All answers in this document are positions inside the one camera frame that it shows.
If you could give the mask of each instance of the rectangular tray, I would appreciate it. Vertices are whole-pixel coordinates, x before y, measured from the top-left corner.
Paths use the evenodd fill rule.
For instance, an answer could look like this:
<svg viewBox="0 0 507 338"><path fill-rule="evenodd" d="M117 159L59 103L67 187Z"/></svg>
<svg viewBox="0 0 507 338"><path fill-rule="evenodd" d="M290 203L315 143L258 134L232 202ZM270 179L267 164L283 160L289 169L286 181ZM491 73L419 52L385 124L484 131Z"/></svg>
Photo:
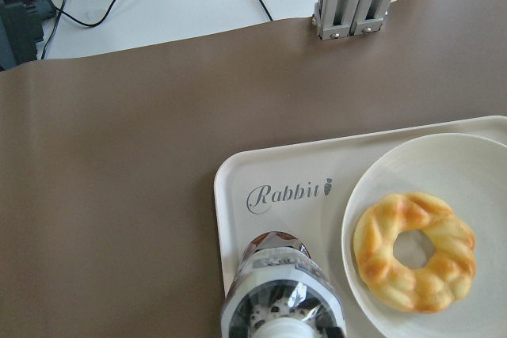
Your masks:
<svg viewBox="0 0 507 338"><path fill-rule="evenodd" d="M331 261L342 261L341 257L330 257L330 247L339 244L345 207L364 172L403 142L448 132L477 135L507 144L507 117L485 116L305 142L241 152L228 158L215 176L225 293L248 243L273 230L298 237L312 259L329 274ZM345 272L330 278L330 282L343 302L349 335L354 336L356 332L357 336L382 336L357 305Z"/></svg>

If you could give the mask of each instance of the donut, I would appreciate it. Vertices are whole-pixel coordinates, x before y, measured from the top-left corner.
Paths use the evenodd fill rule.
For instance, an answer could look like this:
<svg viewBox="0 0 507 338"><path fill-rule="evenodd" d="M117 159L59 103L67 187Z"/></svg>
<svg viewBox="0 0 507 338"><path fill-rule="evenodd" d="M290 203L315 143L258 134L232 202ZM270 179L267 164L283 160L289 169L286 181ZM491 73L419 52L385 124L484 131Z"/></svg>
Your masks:
<svg viewBox="0 0 507 338"><path fill-rule="evenodd" d="M393 255L397 236L420 230L435 252L423 268ZM464 298L475 275L475 235L442 199L424 192L389 194L360 217L353 235L359 275L385 305L436 313Z"/></svg>

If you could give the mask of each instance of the white plate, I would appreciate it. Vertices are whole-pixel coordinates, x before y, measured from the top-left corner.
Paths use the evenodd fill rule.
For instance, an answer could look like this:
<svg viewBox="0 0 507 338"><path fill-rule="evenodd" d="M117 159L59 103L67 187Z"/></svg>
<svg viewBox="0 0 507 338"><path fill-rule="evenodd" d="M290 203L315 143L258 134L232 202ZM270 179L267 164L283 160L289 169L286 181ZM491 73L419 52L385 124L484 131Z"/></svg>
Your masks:
<svg viewBox="0 0 507 338"><path fill-rule="evenodd" d="M475 232L477 272L470 293L434 314L402 313L373 296L353 259L364 210L392 192L423 191L446 201ZM345 210L341 249L353 294L385 336L506 337L507 146L465 134L427 135L383 155L361 177Z"/></svg>

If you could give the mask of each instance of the brown tablecloth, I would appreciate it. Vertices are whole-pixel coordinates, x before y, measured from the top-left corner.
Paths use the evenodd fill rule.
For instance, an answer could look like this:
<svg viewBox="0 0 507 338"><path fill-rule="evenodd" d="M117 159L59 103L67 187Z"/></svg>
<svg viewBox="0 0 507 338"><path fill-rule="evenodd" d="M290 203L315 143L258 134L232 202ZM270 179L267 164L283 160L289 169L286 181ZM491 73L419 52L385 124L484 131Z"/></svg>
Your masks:
<svg viewBox="0 0 507 338"><path fill-rule="evenodd" d="M402 0L370 36L284 20L1 73L0 336L218 337L219 165L507 115L506 18Z"/></svg>

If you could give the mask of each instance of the printed logo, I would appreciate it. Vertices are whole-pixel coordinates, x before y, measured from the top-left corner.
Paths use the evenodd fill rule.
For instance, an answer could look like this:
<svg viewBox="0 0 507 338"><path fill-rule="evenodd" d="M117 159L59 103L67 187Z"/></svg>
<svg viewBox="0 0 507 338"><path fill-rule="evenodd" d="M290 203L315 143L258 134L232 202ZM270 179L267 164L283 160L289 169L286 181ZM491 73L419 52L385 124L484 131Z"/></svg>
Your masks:
<svg viewBox="0 0 507 338"><path fill-rule="evenodd" d="M333 179L326 178L323 184L323 194L327 196L331 192ZM308 182L305 185L287 184L283 188L273 188L271 185L261 185L253 189L246 198L246 208L254 214L264 214L277 202L297 201L304 198L319 197L322 194L320 184Z"/></svg>

